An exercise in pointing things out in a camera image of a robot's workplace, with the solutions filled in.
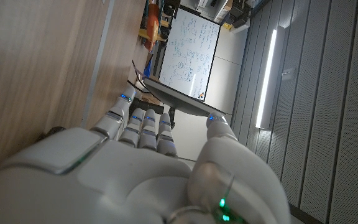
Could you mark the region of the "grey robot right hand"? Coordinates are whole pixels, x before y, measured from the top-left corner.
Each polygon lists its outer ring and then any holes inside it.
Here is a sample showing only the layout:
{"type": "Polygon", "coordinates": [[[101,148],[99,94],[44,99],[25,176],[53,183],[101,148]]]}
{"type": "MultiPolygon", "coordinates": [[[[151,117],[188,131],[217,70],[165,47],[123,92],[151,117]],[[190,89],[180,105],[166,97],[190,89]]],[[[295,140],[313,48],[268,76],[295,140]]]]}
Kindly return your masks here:
{"type": "Polygon", "coordinates": [[[168,114],[131,110],[132,86],[89,130],[64,129],[0,168],[0,223],[290,223],[273,170],[207,114],[193,167],[168,114]]]}

